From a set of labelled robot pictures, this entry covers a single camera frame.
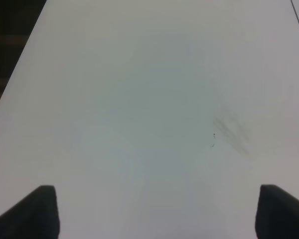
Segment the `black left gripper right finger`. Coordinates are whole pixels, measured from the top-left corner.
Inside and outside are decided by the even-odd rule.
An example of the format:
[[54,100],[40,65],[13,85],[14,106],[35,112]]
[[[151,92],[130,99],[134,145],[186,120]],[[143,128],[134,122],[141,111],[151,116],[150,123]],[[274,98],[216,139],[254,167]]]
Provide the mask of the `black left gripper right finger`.
[[259,239],[299,239],[299,200],[276,185],[261,185],[255,232]]

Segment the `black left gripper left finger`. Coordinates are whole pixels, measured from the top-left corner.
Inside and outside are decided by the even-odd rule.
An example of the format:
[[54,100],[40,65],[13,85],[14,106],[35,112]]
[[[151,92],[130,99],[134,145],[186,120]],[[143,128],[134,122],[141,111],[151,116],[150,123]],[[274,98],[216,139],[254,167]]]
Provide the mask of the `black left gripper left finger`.
[[0,215],[0,239],[57,239],[60,218],[52,185],[42,185]]

